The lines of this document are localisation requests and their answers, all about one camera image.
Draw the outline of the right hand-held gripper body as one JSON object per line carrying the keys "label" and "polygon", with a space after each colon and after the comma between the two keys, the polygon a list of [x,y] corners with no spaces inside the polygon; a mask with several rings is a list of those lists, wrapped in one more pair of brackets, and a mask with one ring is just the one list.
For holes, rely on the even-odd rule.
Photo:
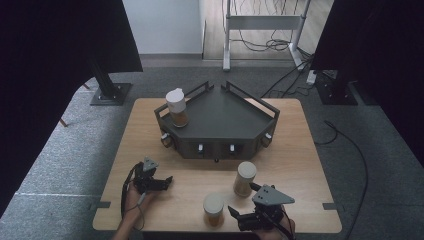
{"label": "right hand-held gripper body", "polygon": [[271,230],[283,217],[282,205],[295,202],[292,197],[269,185],[263,185],[258,192],[255,191],[252,201],[254,212],[243,214],[246,220],[238,221],[240,231]]}

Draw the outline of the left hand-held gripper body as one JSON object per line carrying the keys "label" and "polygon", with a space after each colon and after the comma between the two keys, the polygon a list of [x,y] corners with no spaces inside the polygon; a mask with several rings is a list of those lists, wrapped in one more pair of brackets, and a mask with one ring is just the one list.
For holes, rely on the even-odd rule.
{"label": "left hand-held gripper body", "polygon": [[149,157],[145,157],[143,162],[135,165],[133,183],[140,194],[159,189],[158,183],[154,179],[157,167],[158,163]]}

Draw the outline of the pale spice jar white lid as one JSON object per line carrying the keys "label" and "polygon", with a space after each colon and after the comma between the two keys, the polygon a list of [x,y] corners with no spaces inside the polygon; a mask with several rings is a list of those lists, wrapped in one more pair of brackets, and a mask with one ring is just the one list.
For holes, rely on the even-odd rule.
{"label": "pale spice jar white lid", "polygon": [[257,174],[256,166],[249,162],[244,161],[238,165],[237,175],[233,184],[234,192],[241,197],[248,197],[252,189],[250,183],[254,180]]}

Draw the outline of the orange spice jar white lid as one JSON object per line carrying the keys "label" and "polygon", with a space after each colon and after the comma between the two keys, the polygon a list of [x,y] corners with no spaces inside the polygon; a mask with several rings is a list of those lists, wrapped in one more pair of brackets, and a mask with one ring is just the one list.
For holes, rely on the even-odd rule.
{"label": "orange spice jar white lid", "polygon": [[204,219],[208,226],[218,227],[221,224],[224,200],[218,193],[208,194],[203,201]]}

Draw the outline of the brown spice jar flip lid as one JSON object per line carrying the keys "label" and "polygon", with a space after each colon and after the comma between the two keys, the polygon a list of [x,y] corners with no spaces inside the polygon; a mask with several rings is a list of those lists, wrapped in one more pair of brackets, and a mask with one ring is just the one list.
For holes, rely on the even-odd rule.
{"label": "brown spice jar flip lid", "polygon": [[189,118],[186,112],[185,95],[181,88],[176,88],[166,94],[166,103],[171,115],[173,124],[176,127],[184,127],[188,124]]}

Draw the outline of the black corner shelf rack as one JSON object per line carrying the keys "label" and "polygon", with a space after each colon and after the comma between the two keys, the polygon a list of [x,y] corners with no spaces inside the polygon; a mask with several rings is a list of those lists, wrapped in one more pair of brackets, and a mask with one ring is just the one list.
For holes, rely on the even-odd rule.
{"label": "black corner shelf rack", "polygon": [[167,105],[154,110],[161,142],[186,159],[250,160],[270,145],[280,111],[231,82],[188,92],[188,124],[176,127]]}

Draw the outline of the person's left hand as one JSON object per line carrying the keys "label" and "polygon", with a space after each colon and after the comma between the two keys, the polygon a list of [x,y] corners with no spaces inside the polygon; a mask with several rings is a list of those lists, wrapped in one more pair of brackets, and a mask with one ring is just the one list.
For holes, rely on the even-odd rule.
{"label": "person's left hand", "polygon": [[143,196],[143,200],[140,201],[141,195],[138,193],[135,185],[130,183],[126,194],[124,218],[126,220],[139,219],[148,209],[150,202],[155,196],[155,192],[148,192]]}

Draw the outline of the person's right hand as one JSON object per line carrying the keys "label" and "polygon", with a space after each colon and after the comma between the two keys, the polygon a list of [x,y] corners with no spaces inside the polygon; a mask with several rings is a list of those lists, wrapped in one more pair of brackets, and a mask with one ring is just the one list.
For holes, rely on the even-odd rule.
{"label": "person's right hand", "polygon": [[281,221],[271,230],[255,230],[260,240],[295,240],[295,222],[289,218],[285,208],[282,208],[283,217]]}

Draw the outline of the black stand base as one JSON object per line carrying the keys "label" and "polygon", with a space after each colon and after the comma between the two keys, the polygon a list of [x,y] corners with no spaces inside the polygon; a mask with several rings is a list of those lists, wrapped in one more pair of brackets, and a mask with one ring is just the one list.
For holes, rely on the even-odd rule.
{"label": "black stand base", "polygon": [[337,70],[319,70],[315,86],[324,105],[357,105],[349,81]]}

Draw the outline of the large black curtain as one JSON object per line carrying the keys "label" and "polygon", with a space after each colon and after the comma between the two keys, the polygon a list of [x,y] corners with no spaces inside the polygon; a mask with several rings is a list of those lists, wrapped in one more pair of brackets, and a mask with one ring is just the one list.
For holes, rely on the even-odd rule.
{"label": "large black curtain", "polygon": [[0,0],[0,217],[95,70],[141,69],[123,0]]}

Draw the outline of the black stand with base plate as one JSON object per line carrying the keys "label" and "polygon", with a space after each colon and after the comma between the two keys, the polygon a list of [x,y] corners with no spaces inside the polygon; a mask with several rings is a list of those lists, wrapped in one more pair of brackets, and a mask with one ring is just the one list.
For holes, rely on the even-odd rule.
{"label": "black stand with base plate", "polygon": [[88,64],[99,88],[92,100],[92,106],[122,106],[131,89],[130,83],[113,83],[109,74],[102,70],[95,58],[90,58]]}

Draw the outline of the white metal desk frame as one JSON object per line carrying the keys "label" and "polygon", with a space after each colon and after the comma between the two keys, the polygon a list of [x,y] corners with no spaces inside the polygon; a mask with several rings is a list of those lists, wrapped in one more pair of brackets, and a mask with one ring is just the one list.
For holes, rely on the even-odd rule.
{"label": "white metal desk frame", "polygon": [[224,13],[224,49],[223,49],[223,70],[231,69],[230,54],[230,33],[240,30],[289,30],[294,33],[293,38],[288,43],[288,49],[298,71],[305,68],[306,63],[302,60],[298,43],[306,22],[307,13],[311,0],[306,0],[303,12],[296,15],[237,15],[232,7],[234,0],[226,0]]}

